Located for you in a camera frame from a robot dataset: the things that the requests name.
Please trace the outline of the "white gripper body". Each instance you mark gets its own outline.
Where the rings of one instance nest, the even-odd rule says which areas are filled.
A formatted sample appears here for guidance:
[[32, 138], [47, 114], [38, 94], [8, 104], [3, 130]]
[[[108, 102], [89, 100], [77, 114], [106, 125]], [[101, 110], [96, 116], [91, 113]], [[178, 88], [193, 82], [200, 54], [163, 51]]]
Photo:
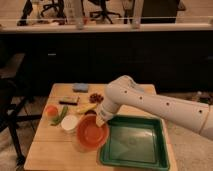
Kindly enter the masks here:
[[104, 120], [111, 120], [117, 113], [117, 107], [111, 102], [102, 102], [99, 108], [99, 116]]

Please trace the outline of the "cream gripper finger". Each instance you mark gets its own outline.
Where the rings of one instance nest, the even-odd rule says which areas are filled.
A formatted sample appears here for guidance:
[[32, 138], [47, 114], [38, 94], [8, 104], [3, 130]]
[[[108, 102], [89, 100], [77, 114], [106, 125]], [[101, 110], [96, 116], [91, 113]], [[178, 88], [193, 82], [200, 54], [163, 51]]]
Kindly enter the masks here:
[[104, 124], [105, 124], [105, 121], [102, 118], [100, 118], [100, 117], [96, 118], [96, 125], [98, 127], [102, 127]]

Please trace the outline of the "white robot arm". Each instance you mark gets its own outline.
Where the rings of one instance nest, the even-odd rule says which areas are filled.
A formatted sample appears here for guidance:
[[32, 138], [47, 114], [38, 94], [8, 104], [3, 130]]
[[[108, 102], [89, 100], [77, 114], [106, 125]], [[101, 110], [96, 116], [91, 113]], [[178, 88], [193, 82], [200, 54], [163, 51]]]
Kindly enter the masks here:
[[141, 109], [213, 140], [213, 105], [146, 93], [124, 75], [106, 85], [96, 124], [101, 127], [114, 118], [122, 105]]

